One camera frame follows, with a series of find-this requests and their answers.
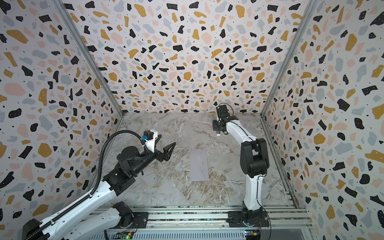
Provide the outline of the lavender envelope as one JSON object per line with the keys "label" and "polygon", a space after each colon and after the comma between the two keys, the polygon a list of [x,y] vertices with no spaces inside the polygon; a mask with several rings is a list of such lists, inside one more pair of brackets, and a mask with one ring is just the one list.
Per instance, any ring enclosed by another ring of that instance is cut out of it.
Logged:
{"label": "lavender envelope", "polygon": [[207,151],[205,149],[190,150],[190,181],[204,182],[208,180]]}

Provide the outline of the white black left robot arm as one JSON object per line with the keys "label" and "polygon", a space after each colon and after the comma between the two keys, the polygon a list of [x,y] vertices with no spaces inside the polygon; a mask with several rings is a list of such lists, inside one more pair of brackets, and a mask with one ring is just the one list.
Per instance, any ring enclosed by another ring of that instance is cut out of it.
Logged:
{"label": "white black left robot arm", "polygon": [[124,148],[117,156],[115,168],[104,177],[98,173],[95,186],[76,202],[42,221],[28,221],[23,226],[23,240],[85,240],[113,227],[139,228],[140,221],[135,220],[133,211],[123,202],[114,204],[91,219],[85,219],[127,190],[154,160],[168,161],[176,146],[176,143],[171,143],[162,151],[157,150],[156,144],[161,135],[155,130],[145,131],[142,137],[133,131],[127,132],[140,140],[144,150],[140,152],[135,146]]}

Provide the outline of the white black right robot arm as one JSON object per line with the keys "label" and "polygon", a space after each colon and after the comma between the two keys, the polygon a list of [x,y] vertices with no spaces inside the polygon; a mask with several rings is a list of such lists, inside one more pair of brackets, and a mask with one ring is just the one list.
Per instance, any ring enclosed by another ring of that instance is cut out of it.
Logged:
{"label": "white black right robot arm", "polygon": [[217,135],[230,134],[240,145],[240,167],[246,176],[246,193],[241,211],[228,212],[230,227],[253,227],[265,220],[267,212],[262,206],[261,193],[263,179],[270,167],[268,146],[263,138],[253,136],[242,126],[239,119],[230,115],[226,105],[216,107],[217,119],[213,120],[213,130]]}

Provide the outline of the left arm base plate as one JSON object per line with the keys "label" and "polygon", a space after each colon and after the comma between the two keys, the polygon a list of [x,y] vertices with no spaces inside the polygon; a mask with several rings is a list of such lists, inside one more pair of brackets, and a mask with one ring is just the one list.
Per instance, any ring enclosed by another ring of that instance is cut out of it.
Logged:
{"label": "left arm base plate", "polygon": [[145,229],[148,218],[148,212],[128,213],[121,217],[118,226],[122,229]]}

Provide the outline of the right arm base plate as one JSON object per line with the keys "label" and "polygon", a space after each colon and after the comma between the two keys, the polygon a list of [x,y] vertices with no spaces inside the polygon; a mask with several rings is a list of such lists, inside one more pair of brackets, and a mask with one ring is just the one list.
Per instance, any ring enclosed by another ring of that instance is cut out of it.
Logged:
{"label": "right arm base plate", "polygon": [[226,220],[231,228],[269,227],[269,218],[264,210],[259,211],[229,211]]}

